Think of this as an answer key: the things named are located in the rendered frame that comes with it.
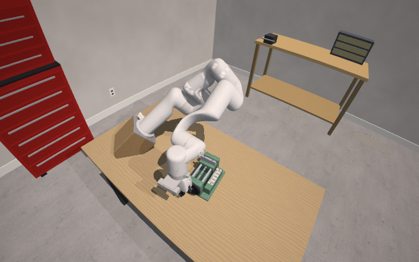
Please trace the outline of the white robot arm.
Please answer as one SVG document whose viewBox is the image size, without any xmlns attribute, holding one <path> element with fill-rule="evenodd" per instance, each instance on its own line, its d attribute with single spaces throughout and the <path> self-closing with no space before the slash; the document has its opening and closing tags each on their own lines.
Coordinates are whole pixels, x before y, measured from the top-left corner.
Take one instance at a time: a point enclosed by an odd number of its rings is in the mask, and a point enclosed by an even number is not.
<svg viewBox="0 0 419 262">
<path fill-rule="evenodd" d="M 207 88 L 214 81 L 217 85 L 210 92 Z M 181 191 L 178 184 L 190 176 L 188 163 L 201 156 L 206 149 L 202 140 L 187 132 L 188 128 L 200 121 L 218 121 L 226 107 L 236 111 L 243 104 L 241 82 L 220 58 L 211 60 L 201 72 L 183 85 L 183 90 L 172 88 L 147 116 L 140 112 L 139 120 L 136 121 L 140 133 L 151 138 L 154 131 L 172 115 L 173 108 L 186 115 L 173 131 L 173 146 L 166 152 L 169 174 L 157 182 L 159 187 L 175 196 Z"/>
</svg>

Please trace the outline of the green slide mechanism with black handwheel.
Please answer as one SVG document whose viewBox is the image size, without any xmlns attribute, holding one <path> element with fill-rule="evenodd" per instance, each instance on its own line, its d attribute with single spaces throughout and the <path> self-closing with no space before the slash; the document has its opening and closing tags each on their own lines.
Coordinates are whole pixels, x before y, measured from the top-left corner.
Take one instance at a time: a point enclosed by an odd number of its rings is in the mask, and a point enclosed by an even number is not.
<svg viewBox="0 0 419 262">
<path fill-rule="evenodd" d="M 217 185 L 225 174 L 219 167 L 220 158 L 205 152 L 201 155 L 199 165 L 191 174 L 191 194 L 197 195 L 209 201 Z"/>
</svg>

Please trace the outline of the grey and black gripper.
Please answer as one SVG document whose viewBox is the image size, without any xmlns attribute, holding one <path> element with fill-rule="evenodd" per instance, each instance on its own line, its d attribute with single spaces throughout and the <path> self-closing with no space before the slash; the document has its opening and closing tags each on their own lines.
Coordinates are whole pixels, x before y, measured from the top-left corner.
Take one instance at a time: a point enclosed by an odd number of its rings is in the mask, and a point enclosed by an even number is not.
<svg viewBox="0 0 419 262">
<path fill-rule="evenodd" d="M 191 176 L 185 177 L 184 179 L 181 180 L 181 182 L 178 184 L 177 187 L 180 188 L 180 197 L 184 196 L 185 193 L 191 193 L 191 189 L 190 187 L 192 186 L 192 181 L 191 181 Z"/>
</svg>

